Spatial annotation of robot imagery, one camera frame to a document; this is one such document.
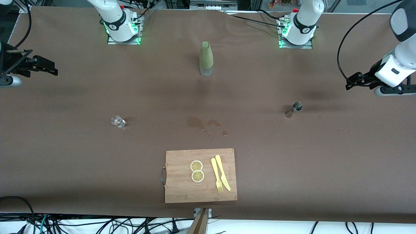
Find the lemon slice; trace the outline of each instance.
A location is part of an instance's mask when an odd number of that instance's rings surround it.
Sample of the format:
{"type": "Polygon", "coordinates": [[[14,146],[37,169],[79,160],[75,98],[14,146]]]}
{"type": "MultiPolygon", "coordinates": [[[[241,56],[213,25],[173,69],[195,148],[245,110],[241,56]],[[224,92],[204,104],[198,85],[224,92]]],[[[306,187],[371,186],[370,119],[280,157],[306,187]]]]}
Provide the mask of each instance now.
{"type": "Polygon", "coordinates": [[[202,170],[203,165],[202,162],[199,160],[195,160],[191,163],[191,171],[202,170]]]}
{"type": "Polygon", "coordinates": [[[196,170],[192,172],[191,178],[195,183],[199,183],[204,180],[204,173],[201,170],[196,170]]]}

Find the clear glass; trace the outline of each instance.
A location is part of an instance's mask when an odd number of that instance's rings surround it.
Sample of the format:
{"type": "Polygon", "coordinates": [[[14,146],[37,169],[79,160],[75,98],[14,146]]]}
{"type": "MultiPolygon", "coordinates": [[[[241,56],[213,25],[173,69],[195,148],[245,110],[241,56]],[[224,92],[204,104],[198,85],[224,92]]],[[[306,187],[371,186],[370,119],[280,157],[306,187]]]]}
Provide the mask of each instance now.
{"type": "Polygon", "coordinates": [[[202,66],[199,66],[199,70],[201,72],[201,75],[208,77],[212,75],[212,73],[214,72],[214,66],[212,66],[211,68],[202,68],[202,66]]]}
{"type": "Polygon", "coordinates": [[[115,117],[111,118],[111,124],[116,125],[117,127],[124,127],[126,125],[126,121],[122,119],[120,116],[116,115],[115,117]]]}

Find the wooden cutting board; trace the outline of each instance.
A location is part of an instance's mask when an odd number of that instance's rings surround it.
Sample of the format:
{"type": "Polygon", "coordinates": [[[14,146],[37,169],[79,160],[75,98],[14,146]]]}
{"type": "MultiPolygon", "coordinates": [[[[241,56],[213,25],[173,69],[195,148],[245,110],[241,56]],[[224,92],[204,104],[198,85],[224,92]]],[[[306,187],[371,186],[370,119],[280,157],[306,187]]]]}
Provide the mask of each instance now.
{"type": "Polygon", "coordinates": [[[237,200],[237,184],[235,181],[234,149],[195,149],[166,151],[166,184],[165,203],[183,202],[219,202],[237,200]],[[221,156],[224,173],[231,191],[223,185],[219,193],[215,185],[216,179],[211,158],[221,156]],[[203,164],[204,179],[195,183],[190,165],[199,160],[203,164]]]}

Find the bottle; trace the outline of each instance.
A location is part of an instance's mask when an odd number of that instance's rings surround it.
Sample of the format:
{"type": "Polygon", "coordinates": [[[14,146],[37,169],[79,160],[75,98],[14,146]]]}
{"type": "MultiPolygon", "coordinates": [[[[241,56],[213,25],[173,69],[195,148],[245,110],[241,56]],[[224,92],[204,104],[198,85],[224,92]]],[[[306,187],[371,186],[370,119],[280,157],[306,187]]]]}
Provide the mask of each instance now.
{"type": "Polygon", "coordinates": [[[209,42],[202,42],[199,52],[199,70],[201,75],[206,77],[214,72],[214,57],[209,42]]]}

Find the knife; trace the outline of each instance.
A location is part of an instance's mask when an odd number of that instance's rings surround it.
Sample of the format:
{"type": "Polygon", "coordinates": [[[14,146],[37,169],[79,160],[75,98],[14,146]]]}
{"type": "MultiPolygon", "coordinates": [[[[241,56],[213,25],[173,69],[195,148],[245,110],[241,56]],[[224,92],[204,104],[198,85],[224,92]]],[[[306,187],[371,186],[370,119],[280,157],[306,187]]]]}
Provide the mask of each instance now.
{"type": "Polygon", "coordinates": [[[223,184],[227,188],[227,190],[231,191],[230,185],[228,184],[227,178],[225,177],[223,163],[221,162],[221,157],[217,154],[215,156],[215,159],[217,160],[218,167],[220,168],[220,171],[221,171],[221,180],[223,181],[223,184]]]}

